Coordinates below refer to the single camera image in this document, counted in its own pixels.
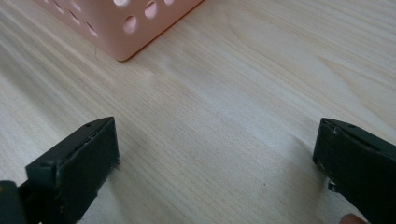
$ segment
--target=light wood surface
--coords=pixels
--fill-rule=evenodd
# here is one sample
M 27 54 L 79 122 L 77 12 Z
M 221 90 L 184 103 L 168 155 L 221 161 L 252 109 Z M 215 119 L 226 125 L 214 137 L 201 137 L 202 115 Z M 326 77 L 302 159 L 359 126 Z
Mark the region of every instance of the light wood surface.
M 121 165 L 80 223 L 338 223 L 320 118 L 396 144 L 396 2 L 206 0 L 118 63 L 0 0 L 0 179 L 114 116 Z

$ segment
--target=pink plastic basket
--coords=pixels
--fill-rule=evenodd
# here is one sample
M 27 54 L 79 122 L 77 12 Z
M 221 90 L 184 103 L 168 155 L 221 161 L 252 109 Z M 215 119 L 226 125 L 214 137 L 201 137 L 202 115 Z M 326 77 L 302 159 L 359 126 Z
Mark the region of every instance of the pink plastic basket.
M 118 61 L 124 61 L 203 0 L 34 0 Z

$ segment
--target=wooden table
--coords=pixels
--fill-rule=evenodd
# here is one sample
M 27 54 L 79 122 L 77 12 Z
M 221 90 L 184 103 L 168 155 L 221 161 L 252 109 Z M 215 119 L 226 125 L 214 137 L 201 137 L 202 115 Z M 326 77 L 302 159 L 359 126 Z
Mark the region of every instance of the wooden table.
M 338 223 L 320 118 L 396 143 L 393 0 L 206 0 L 118 63 L 0 0 L 0 179 L 114 116 L 121 165 L 80 223 Z

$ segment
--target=wood grain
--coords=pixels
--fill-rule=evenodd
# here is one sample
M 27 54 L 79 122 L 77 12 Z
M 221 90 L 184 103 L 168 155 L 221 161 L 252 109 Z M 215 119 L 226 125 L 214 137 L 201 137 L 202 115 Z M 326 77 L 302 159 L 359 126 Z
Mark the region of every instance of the wood grain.
M 338 223 L 320 118 L 396 144 L 396 3 L 206 0 L 118 63 L 30 1 L 0 0 L 0 179 L 116 118 L 121 166 L 81 223 Z

